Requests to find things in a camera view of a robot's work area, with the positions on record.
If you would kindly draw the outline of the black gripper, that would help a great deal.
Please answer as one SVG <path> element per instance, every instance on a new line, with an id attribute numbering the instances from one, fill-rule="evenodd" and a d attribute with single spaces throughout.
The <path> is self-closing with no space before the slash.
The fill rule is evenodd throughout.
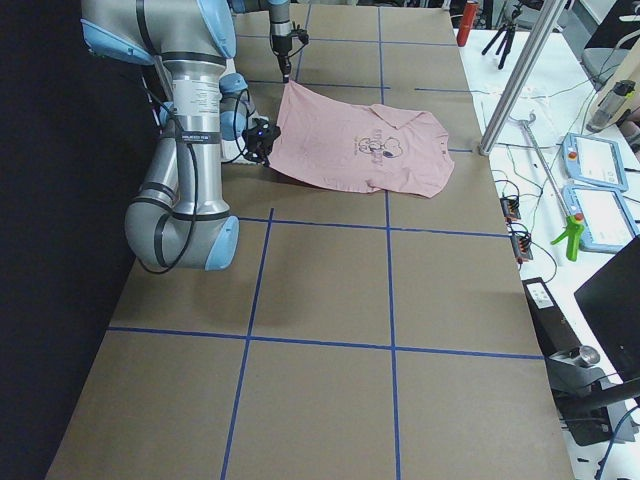
<path id="1" fill-rule="evenodd" d="M 269 155 L 273 150 L 273 141 L 257 139 L 252 146 L 252 161 L 258 164 L 269 164 Z"/>
<path id="2" fill-rule="evenodd" d="M 291 61 L 289 54 L 292 50 L 292 39 L 289 34 L 272 36 L 272 51 L 278 59 L 282 82 L 288 83 L 291 76 Z"/>

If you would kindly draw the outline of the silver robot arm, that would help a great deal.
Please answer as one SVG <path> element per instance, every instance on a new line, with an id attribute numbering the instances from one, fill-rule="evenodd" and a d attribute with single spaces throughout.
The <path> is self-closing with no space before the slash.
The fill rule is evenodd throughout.
<path id="1" fill-rule="evenodd" d="M 220 81 L 236 54 L 225 1 L 84 1 L 84 40 L 96 55 L 168 72 L 167 123 L 125 233 L 141 266 L 223 270 L 239 220 L 222 196 Z"/>
<path id="2" fill-rule="evenodd" d="M 282 81 L 288 83 L 291 75 L 290 53 L 293 34 L 290 2 L 288 0 L 231 0 L 229 6 L 237 14 L 268 12 L 271 50 L 276 56 Z"/>

